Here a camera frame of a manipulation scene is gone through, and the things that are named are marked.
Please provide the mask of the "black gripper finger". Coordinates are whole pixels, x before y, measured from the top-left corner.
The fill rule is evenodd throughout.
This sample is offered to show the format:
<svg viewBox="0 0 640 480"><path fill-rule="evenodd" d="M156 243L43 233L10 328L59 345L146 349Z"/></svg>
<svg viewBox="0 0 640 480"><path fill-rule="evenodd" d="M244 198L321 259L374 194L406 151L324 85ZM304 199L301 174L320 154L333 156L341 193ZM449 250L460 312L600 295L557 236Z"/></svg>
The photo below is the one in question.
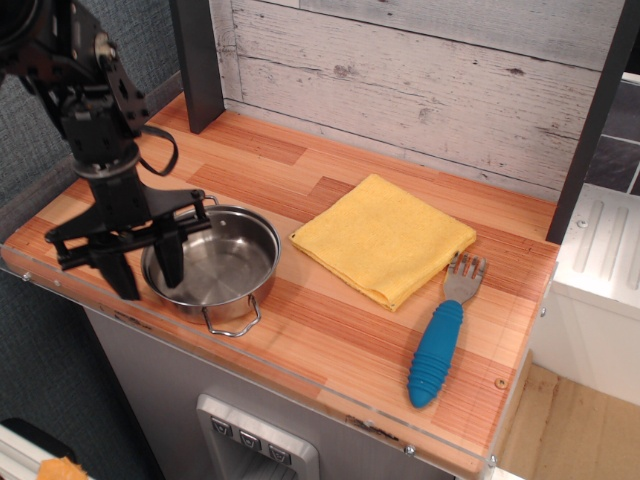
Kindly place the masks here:
<svg viewBox="0 0 640 480"><path fill-rule="evenodd" d="M121 250L95 250L92 252L94 266L121 299L140 299L137 283L125 253Z"/></svg>
<svg viewBox="0 0 640 480"><path fill-rule="evenodd" d="M183 237L177 230L163 232L153 247L158 265L169 288L176 288L184 279Z"/></svg>

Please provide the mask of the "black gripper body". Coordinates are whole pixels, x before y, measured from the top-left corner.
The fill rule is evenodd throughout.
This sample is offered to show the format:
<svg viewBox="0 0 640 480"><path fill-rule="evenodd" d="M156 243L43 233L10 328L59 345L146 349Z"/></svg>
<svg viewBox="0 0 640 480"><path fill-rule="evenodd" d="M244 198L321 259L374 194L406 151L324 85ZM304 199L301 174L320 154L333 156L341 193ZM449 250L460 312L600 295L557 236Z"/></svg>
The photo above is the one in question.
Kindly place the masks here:
<svg viewBox="0 0 640 480"><path fill-rule="evenodd" d="M88 182L94 204L45 235L55 246L62 269L96 268L93 251L126 253L153 247L163 232L179 231L184 243L189 234L208 226L203 191L149 187L138 174L139 160L137 149L126 149L114 158L73 153L73 169Z"/></svg>

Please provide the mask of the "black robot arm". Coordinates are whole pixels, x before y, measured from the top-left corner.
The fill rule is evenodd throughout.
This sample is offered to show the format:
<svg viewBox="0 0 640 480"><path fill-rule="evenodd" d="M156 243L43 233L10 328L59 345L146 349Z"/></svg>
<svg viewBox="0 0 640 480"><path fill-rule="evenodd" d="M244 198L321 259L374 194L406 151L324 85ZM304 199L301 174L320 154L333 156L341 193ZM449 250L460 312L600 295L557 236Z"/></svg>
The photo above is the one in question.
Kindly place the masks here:
<svg viewBox="0 0 640 480"><path fill-rule="evenodd" d="M40 100L94 198L88 210L45 235L60 267L95 268L121 298L137 300L125 255L150 248L166 285L179 286L183 245L209 226L205 194L141 181L138 169L151 166L137 138L171 136L148 125L145 96L99 21L78 1L2 2L1 74L17 77Z"/></svg>

